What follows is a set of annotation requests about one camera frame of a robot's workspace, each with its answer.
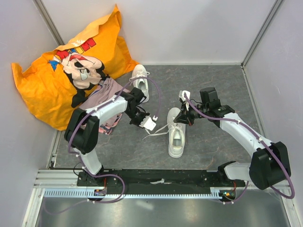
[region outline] gray floor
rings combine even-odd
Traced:
[[[49,212],[59,212],[83,199],[44,200]],[[290,227],[281,197],[254,190],[233,205],[206,199],[123,199],[85,202],[60,215],[40,210],[38,220],[43,227]]]
[[[161,108],[156,129],[167,122],[167,113],[179,107],[180,90],[191,92],[191,98],[201,100],[199,90],[215,87],[223,105],[231,106],[253,129],[258,130],[248,90],[240,66],[146,66],[150,77],[161,90]],[[131,73],[117,81],[128,82]],[[149,83],[150,100],[143,108],[154,115],[158,94]],[[99,160],[105,168],[159,168],[159,169],[216,169],[228,161],[249,162],[248,153],[229,134],[206,119],[196,120],[186,127],[183,156],[172,158],[168,154],[168,135],[148,137],[145,130],[129,125],[123,115],[109,136],[99,135],[96,146]],[[55,167],[74,167],[79,161],[67,153],[67,142],[62,138]]]

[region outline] cloth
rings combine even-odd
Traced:
[[[118,36],[121,22],[115,6],[66,45],[42,54],[25,72],[12,63],[16,87],[36,118],[65,130],[74,108],[87,100],[101,79],[107,75],[116,79],[134,69],[138,63]]]
[[[96,90],[89,96],[89,98],[80,106],[82,110],[93,108],[105,101],[109,100],[113,95],[120,91],[123,87],[119,85],[112,78],[107,78],[105,81],[102,81]],[[122,114],[118,114],[108,119],[105,124],[101,125],[99,132],[103,134],[110,134],[113,128],[118,124]]]

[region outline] sneaker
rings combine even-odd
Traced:
[[[167,116],[169,128],[169,155],[172,157],[181,157],[185,145],[185,124],[174,123],[174,119],[180,113],[180,109],[173,107]]]
[[[133,74],[132,77],[130,78],[130,80],[136,78],[136,77],[147,77],[150,73],[146,71],[145,67],[143,65],[136,65],[136,67],[133,70]],[[136,79],[133,82],[133,86],[140,89],[144,95],[146,96],[146,99],[143,100],[143,103],[146,103],[149,99],[150,96],[148,94],[148,83],[147,83],[147,79]]]

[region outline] pink cloth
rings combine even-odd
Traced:
[[[90,94],[89,98],[80,106],[82,110],[95,107],[107,100],[109,100],[116,92],[120,91],[123,87],[119,85],[114,79],[107,78],[101,81],[96,90]],[[110,134],[112,129],[118,124],[122,114],[118,114],[108,119],[103,125],[100,126],[99,132],[103,134]]]

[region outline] red letter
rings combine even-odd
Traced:
[[[64,58],[66,58],[69,55],[69,53],[67,51],[57,51],[56,54],[61,58],[61,60],[63,60]]]
[[[84,51],[87,51],[89,47],[93,47],[94,45],[96,45],[96,42],[92,38],[89,38],[81,47]]]

